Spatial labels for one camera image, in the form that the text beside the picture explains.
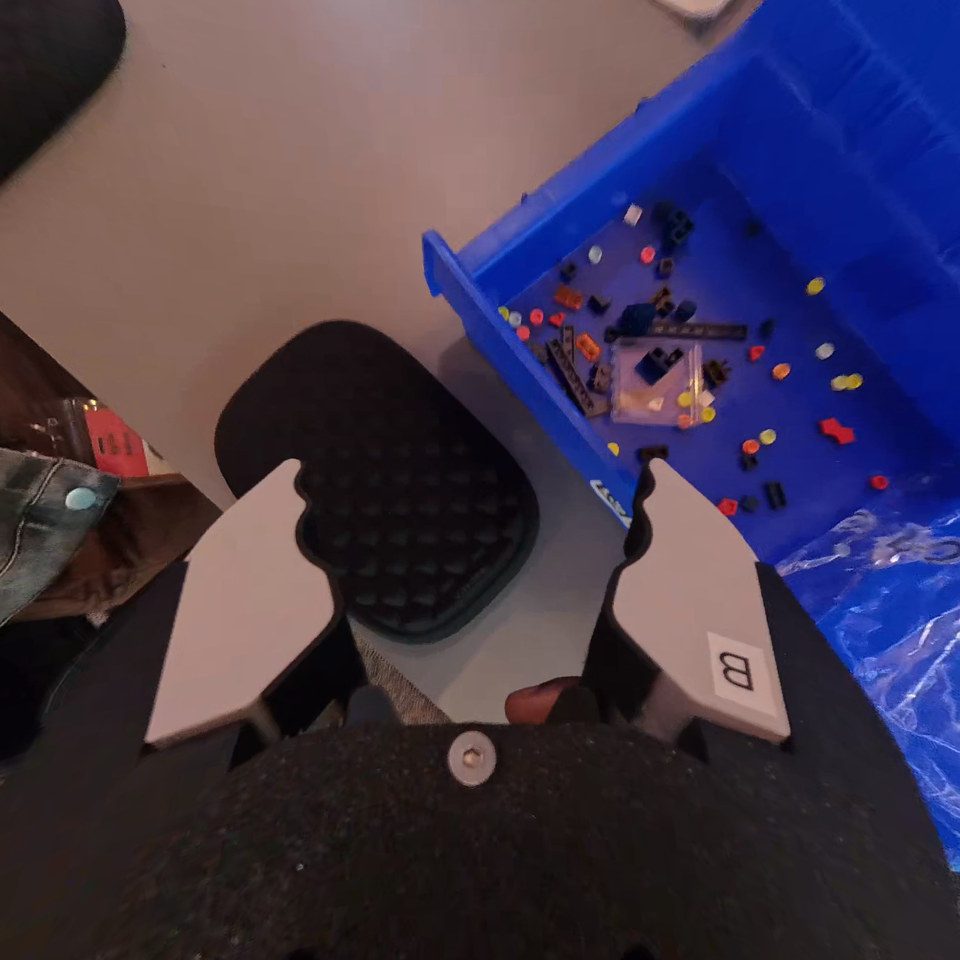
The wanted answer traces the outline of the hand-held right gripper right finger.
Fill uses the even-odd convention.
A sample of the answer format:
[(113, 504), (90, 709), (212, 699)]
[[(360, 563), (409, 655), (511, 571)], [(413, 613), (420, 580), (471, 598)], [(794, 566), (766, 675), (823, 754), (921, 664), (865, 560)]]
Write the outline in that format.
[(642, 467), (624, 552), (584, 662), (601, 717), (668, 744), (695, 722), (786, 742), (759, 560), (662, 458)]

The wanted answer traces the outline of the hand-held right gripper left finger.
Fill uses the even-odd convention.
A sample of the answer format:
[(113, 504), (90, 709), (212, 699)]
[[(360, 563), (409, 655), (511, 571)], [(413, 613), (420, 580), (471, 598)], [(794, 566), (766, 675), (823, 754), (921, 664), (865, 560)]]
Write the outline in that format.
[(366, 673), (336, 583), (306, 556), (303, 469), (280, 463), (186, 558), (146, 747), (233, 725), (269, 744), (346, 721)]

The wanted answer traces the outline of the pile of brick pieces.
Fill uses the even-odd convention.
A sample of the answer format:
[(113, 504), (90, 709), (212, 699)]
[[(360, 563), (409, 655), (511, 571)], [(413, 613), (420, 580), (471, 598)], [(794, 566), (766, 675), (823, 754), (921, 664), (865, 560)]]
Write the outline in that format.
[[(605, 466), (630, 477), (653, 458), (671, 466), (720, 512), (744, 523), (764, 511), (832, 515), (893, 485), (896, 454), (883, 428), (884, 374), (844, 332), (822, 292), (798, 281), (786, 254), (743, 216), (709, 198), (693, 231), (668, 205), (654, 218), (612, 222), (519, 294), (500, 297), (503, 328), (534, 354), (562, 394), (560, 408), (589, 429)], [(702, 348), (707, 408), (689, 429), (611, 418), (615, 345), (648, 338), (652, 324), (746, 325), (743, 342)]]

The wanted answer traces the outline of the blue storage bin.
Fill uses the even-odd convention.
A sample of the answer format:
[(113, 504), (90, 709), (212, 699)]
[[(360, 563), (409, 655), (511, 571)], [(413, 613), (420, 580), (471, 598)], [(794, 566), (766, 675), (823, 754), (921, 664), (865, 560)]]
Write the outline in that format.
[[(958, 465), (958, 2), (897, 5), (765, 2), (465, 246), (423, 234), (431, 295), (626, 531), (639, 476), (605, 465), (497, 305), (630, 208), (680, 210), (674, 248), (708, 199), (740, 204), (887, 378), (893, 485)], [(873, 497), (726, 519), (777, 566)]]

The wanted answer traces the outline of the person's right hand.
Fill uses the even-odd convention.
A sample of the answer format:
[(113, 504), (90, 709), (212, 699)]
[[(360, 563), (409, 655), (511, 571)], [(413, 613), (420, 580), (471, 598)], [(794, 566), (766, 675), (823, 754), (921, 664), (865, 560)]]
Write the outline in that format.
[(567, 676), (512, 691), (504, 703), (507, 722), (521, 726), (545, 724), (561, 695), (579, 684), (579, 677)]

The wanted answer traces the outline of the clear transparent brick panel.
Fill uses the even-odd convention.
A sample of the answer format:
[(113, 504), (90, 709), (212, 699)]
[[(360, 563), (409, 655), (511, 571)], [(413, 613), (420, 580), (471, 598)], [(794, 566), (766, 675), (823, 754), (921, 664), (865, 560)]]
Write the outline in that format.
[(610, 417), (618, 424), (700, 426), (706, 387), (699, 342), (628, 338), (614, 345)]

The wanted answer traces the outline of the clear printed plastic bag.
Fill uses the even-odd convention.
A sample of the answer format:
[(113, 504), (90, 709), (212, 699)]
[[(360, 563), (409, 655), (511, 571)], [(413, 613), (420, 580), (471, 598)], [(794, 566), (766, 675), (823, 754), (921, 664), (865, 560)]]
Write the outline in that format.
[(958, 874), (958, 464), (877, 491), (776, 570), (890, 729)]

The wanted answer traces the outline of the red card in clear holder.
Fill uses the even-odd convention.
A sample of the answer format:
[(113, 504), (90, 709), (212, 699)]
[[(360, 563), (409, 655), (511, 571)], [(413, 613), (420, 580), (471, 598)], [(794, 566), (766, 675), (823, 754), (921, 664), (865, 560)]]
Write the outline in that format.
[(102, 473), (135, 480), (171, 473), (133, 428), (93, 397), (66, 399), (61, 423), (71, 456)]

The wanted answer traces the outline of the person's grey denim jacket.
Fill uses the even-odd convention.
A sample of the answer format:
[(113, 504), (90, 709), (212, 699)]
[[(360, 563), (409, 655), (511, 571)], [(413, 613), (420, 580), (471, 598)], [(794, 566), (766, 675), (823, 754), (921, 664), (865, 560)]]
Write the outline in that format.
[(1, 450), (1, 624), (66, 570), (121, 479), (86, 463)]

